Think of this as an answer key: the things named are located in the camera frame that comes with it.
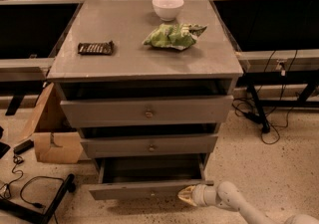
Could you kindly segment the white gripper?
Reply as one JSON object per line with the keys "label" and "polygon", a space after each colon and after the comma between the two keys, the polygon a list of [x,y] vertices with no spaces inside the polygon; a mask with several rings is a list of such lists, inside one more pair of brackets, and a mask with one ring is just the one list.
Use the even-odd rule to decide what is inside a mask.
{"label": "white gripper", "polygon": [[188,186],[177,194],[177,197],[181,201],[191,206],[196,205],[198,207],[215,206],[216,196],[217,193],[215,188],[205,184]]}

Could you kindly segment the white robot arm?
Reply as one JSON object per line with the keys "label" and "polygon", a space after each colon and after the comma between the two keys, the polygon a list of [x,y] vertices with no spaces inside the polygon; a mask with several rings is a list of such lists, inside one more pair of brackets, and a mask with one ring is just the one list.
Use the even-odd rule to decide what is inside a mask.
{"label": "white robot arm", "polygon": [[195,207],[214,206],[238,212],[247,224],[278,224],[250,204],[239,189],[229,181],[219,185],[196,184],[182,189],[177,197]]}

